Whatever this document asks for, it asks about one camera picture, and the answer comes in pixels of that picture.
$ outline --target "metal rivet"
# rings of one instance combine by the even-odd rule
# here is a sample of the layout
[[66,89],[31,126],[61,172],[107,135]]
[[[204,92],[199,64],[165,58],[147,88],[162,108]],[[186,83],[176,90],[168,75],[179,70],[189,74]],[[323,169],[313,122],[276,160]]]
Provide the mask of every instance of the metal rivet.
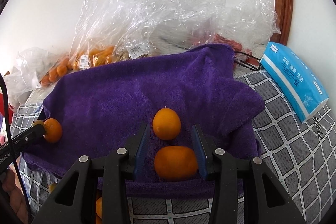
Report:
[[216,153],[217,155],[224,155],[225,150],[224,150],[224,149],[221,149],[221,148],[217,148],[217,149],[215,150],[215,153]]
[[118,150],[117,150],[117,153],[119,154],[119,155],[122,155],[122,154],[125,154],[127,152],[127,149],[126,148],[119,148]]
[[253,162],[254,162],[255,164],[261,164],[261,163],[263,162],[263,160],[262,160],[261,158],[259,158],[259,157],[254,157],[254,158],[253,158]]
[[86,156],[86,155],[84,155],[84,156],[80,156],[80,157],[79,157],[79,161],[80,161],[80,162],[86,162],[88,159],[89,159],[89,157]]

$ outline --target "purple cloth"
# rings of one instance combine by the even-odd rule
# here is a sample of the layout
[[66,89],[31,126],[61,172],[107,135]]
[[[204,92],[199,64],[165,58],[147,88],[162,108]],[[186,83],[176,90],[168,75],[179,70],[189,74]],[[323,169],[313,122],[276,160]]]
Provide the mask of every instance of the purple cloth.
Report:
[[230,47],[213,44],[66,75],[43,103],[46,116],[61,123],[63,136],[56,144],[39,140],[24,159],[30,168],[63,176],[81,155],[96,158],[122,147],[142,122],[151,124],[155,113],[168,107],[179,115],[181,132],[169,142],[151,134],[142,174],[137,181],[127,182],[127,194],[211,198],[214,184],[204,182],[199,174],[182,182],[160,179],[154,171],[154,156],[167,145],[192,148],[190,129],[195,123],[233,156],[258,155],[251,119],[264,109],[264,101],[233,79],[233,60]]

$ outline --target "finger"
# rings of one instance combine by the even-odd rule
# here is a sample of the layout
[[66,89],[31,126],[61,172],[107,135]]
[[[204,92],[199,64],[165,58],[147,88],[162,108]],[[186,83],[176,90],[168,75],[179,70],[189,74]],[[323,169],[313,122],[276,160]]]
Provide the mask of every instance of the finger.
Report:
[[20,204],[22,202],[21,195],[22,195],[22,193],[19,190],[19,188],[16,188],[13,191],[11,191],[11,193],[9,195],[9,205],[12,207],[12,209],[15,213],[17,213],[19,208],[20,208]]
[[12,170],[8,169],[6,171],[6,178],[2,184],[2,189],[5,192],[11,192],[15,189],[15,177],[15,173]]
[[28,212],[25,202],[21,202],[20,208],[17,211],[16,215],[23,222],[23,224],[28,224]]

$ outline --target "barcode label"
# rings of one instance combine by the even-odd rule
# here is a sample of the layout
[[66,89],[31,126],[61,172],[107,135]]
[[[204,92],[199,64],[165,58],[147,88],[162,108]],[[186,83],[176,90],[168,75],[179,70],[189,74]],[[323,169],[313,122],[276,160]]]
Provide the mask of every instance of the barcode label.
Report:
[[90,68],[90,60],[89,60],[89,55],[84,54],[81,56],[79,60],[79,68],[80,69],[89,69]]
[[145,54],[145,50],[139,46],[127,49],[131,59],[137,59],[138,57]]

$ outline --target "gray plaid fabric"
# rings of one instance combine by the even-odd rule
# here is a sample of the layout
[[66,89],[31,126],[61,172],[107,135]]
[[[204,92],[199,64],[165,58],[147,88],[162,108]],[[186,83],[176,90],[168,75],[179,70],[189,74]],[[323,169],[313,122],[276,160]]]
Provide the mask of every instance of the gray plaid fabric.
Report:
[[[308,224],[316,224],[336,198],[335,119],[325,105],[313,119],[301,124],[280,88],[266,71],[236,78],[256,90],[265,100],[265,110],[253,127],[262,155],[293,198]],[[41,104],[19,108],[12,133],[19,134],[37,118]],[[21,174],[36,214],[47,198],[47,188],[57,179],[45,172],[30,171],[22,160]],[[244,198],[238,199],[238,224],[244,222]],[[128,197],[133,224],[207,224],[212,199],[170,200]]]

